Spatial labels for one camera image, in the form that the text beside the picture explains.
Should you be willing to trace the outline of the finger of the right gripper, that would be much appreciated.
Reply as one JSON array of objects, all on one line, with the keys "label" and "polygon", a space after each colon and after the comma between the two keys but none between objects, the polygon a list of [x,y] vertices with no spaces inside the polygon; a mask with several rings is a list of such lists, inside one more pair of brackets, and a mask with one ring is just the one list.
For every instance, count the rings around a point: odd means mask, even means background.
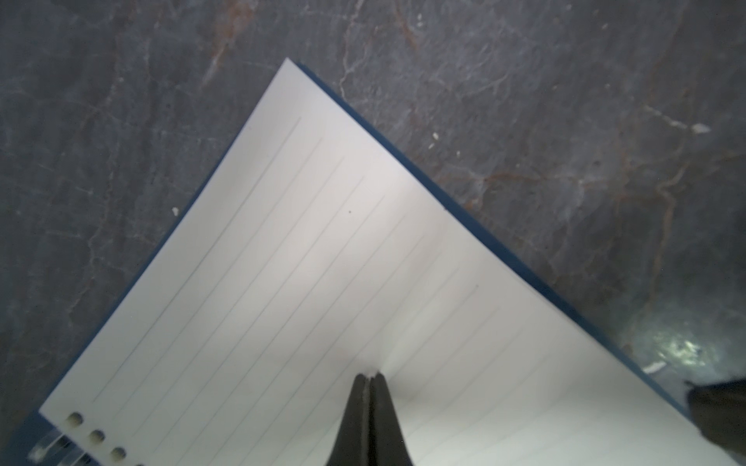
[{"label": "finger of the right gripper", "polygon": [[745,380],[696,386],[687,393],[694,425],[724,450],[745,450]]}]

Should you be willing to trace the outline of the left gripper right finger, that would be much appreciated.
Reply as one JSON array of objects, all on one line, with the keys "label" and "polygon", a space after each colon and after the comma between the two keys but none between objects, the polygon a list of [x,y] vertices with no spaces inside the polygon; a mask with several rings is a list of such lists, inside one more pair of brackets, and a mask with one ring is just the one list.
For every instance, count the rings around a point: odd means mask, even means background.
[{"label": "left gripper right finger", "polygon": [[376,374],[369,384],[368,464],[413,465],[387,380],[381,373]]}]

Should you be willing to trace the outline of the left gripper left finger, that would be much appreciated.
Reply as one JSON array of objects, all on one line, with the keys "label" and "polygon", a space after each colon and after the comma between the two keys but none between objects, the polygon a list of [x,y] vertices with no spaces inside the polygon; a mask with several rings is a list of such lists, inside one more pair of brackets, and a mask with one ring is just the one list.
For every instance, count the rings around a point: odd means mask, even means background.
[{"label": "left gripper left finger", "polygon": [[369,464],[370,379],[358,374],[354,380],[327,466]]}]

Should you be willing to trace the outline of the dark blue notebook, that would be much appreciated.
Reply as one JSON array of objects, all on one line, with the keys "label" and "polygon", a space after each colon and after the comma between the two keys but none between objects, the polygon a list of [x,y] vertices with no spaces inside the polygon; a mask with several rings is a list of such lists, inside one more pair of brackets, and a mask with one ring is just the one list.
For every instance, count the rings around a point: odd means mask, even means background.
[{"label": "dark blue notebook", "polygon": [[732,464],[291,60],[1,461],[326,465],[378,373],[414,465]]}]

